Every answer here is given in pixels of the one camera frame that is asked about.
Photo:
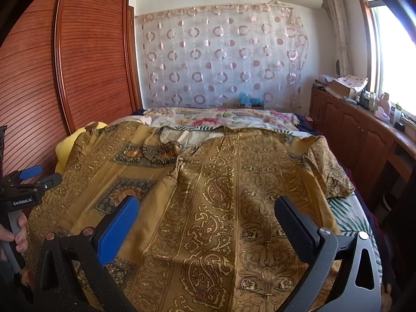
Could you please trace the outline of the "person's left hand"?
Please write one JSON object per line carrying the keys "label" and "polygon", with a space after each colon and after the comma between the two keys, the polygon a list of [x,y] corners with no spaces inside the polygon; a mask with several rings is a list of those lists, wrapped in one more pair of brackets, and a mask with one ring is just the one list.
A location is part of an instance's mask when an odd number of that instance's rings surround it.
{"label": "person's left hand", "polygon": [[0,240],[2,242],[12,242],[16,243],[16,250],[19,253],[26,252],[28,248],[28,238],[27,238],[27,218],[24,213],[17,219],[18,226],[20,227],[20,231],[15,235],[14,233],[8,231],[3,226],[0,227]]}

